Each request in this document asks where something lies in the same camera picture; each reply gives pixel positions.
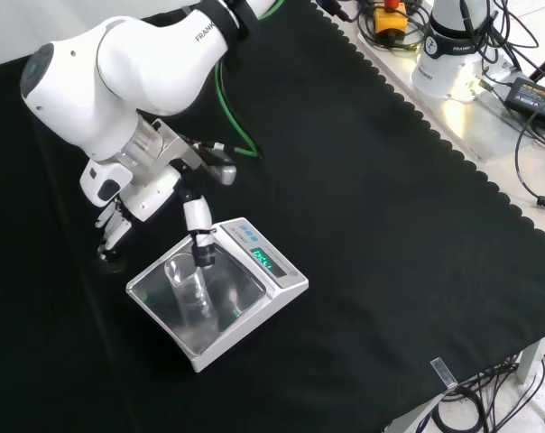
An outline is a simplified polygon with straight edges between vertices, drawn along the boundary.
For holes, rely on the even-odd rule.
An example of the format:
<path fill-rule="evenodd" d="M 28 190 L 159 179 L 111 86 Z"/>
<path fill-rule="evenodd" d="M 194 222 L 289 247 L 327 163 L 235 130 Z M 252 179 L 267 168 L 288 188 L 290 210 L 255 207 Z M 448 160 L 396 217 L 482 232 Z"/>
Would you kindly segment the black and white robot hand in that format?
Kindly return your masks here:
<path fill-rule="evenodd" d="M 89 161 L 79 179 L 88 201 L 102 209 L 95 227 L 103 231 L 97 255 L 101 262 L 115 259 L 115 248 L 133 226 L 150 219 L 177 194 L 182 203 L 187 231 L 192 240 L 194 263 L 209 268 L 216 262 L 214 230 L 206 199 L 185 185 L 182 175 L 171 165 L 153 180 L 133 184 L 134 174 L 119 162 L 100 164 Z"/>

